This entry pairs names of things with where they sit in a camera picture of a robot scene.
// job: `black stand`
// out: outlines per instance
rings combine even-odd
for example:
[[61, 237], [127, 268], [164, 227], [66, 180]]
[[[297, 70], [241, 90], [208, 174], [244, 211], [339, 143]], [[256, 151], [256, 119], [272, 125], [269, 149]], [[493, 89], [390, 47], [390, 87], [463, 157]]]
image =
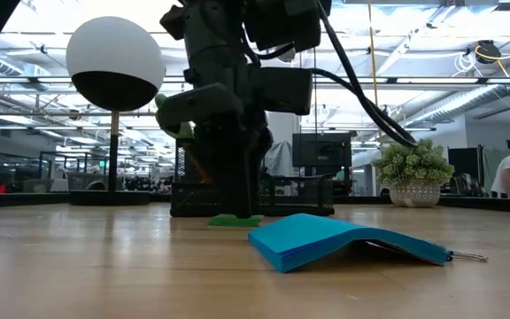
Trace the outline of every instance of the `black stand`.
[[107, 191], [71, 191], [70, 205], [78, 206], [135, 206], [148, 205], [148, 191], [117, 191], [117, 151], [120, 141], [120, 113], [112, 112], [110, 136], [110, 171], [107, 176]]

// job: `metal clip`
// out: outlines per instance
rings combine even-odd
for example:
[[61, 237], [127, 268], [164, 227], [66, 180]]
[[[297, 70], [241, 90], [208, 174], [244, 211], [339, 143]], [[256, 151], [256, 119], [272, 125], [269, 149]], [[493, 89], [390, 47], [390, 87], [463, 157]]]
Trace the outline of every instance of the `metal clip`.
[[474, 254], [474, 253], [463, 253], [463, 252], [452, 251], [451, 257], [453, 259], [463, 259], [463, 260], [469, 260], [469, 261], [481, 261], [481, 262], [489, 261], [489, 257], [485, 257], [485, 256]]

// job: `desk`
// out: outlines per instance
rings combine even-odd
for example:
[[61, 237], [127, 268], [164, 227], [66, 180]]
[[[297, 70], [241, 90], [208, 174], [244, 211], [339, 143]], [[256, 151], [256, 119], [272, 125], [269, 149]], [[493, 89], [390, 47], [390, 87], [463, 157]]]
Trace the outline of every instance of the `desk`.
[[0, 208], [0, 318], [510, 319], [510, 213], [336, 206], [336, 218], [491, 261], [333, 256], [279, 274], [246, 230], [171, 219], [168, 208]]

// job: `white woven pot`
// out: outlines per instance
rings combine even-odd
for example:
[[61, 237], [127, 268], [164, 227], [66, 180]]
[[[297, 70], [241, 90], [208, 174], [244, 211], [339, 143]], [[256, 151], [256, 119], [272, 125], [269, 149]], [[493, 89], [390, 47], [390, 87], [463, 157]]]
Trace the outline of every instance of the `white woven pot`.
[[440, 184], [412, 180], [390, 187], [390, 200], [401, 207], [433, 207], [440, 199]]

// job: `green plant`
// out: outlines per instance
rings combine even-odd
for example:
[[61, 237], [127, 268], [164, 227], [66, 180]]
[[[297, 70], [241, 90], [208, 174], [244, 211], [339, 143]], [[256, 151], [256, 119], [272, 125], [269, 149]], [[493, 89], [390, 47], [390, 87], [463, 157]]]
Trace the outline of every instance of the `green plant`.
[[379, 183], [393, 185], [413, 179], [446, 183], [454, 167], [442, 157], [444, 147], [422, 139], [418, 147], [409, 148], [393, 143], [381, 149], [381, 158], [371, 164], [379, 169]]

